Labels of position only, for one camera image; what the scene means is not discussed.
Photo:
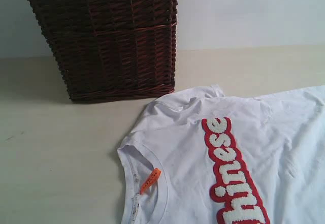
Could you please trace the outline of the white t-shirt with red print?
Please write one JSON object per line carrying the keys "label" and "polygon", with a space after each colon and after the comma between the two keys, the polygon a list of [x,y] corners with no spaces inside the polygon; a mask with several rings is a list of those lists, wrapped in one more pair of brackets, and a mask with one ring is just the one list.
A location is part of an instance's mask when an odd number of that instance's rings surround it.
{"label": "white t-shirt with red print", "polygon": [[122,223],[324,223],[324,87],[151,102],[117,150]]}

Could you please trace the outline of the dark brown wicker basket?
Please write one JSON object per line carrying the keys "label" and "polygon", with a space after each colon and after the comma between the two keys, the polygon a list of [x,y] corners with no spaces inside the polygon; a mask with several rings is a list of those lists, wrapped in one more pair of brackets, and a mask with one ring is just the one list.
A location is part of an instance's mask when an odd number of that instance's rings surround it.
{"label": "dark brown wicker basket", "polygon": [[175,89],[178,0],[28,0],[75,103]]}

